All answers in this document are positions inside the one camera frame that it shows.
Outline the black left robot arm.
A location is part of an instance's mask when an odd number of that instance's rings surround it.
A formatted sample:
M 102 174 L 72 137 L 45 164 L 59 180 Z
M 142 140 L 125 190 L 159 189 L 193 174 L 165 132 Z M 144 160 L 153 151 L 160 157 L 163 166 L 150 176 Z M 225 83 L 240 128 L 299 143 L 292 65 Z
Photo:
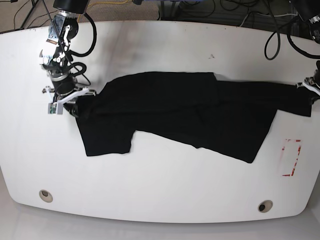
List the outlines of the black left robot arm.
M 320 56 L 308 53 L 299 48 L 292 40 L 291 37 L 291 25 L 301 20 L 308 25 L 309 34 L 312 40 L 320 44 L 320 1 L 319 0 L 290 0 L 289 1 L 297 12 L 297 16 L 294 17 L 288 27 L 286 37 L 291 47 L 303 55 L 306 58 L 316 60 L 316 70 L 311 77 L 306 77 L 303 82 L 296 84 L 298 88 L 305 87 L 309 91 L 314 92 L 318 96 L 320 95 Z

